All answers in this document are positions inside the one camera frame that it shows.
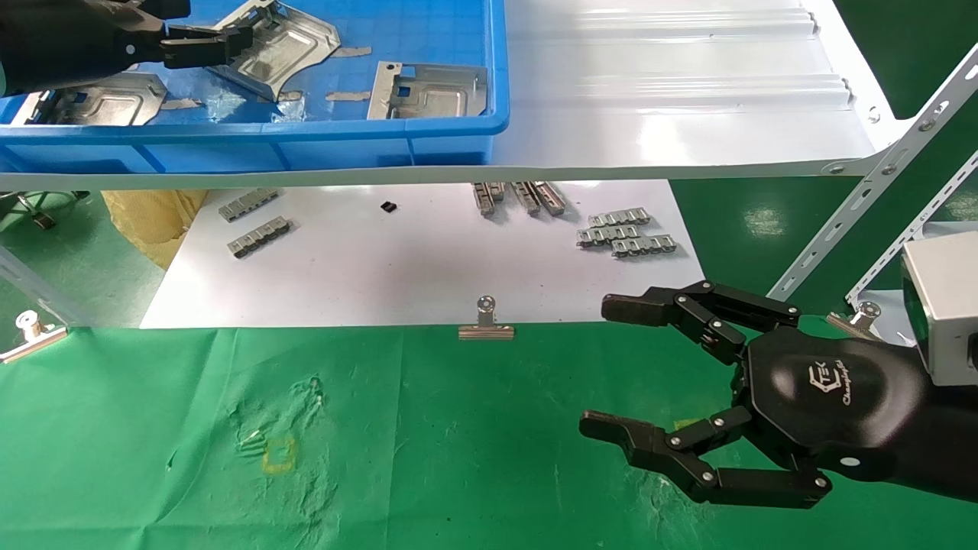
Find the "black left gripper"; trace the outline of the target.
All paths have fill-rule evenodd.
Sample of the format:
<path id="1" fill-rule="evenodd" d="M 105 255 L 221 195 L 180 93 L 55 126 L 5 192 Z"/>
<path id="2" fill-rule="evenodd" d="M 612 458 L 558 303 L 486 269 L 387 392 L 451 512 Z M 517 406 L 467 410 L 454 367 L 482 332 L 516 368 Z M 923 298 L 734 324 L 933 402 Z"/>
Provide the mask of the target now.
<path id="1" fill-rule="evenodd" d="M 3 1 L 2 95 L 95 83 L 138 63 L 167 69 L 226 65 L 254 29 L 165 24 L 191 14 L 189 1 Z M 162 42 L 167 40 L 224 42 Z"/>

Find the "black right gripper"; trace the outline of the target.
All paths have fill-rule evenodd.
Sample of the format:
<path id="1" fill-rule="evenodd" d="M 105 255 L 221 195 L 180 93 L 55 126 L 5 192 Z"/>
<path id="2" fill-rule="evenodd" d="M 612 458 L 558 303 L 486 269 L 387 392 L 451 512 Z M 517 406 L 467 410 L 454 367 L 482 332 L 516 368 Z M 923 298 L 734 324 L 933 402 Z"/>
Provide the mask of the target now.
<path id="1" fill-rule="evenodd" d="M 666 477 L 695 503 L 811 509 L 832 488 L 818 469 L 975 502 L 976 387 L 933 383 L 914 348 L 790 328 L 800 315 L 792 304 L 708 280 L 605 296 L 609 322 L 671 326 L 723 364 L 743 359 L 740 406 L 677 432 L 586 410 L 580 434 L 617 445 L 629 466 Z M 738 327 L 765 334 L 747 344 Z M 703 459 L 742 438 L 785 469 Z"/>

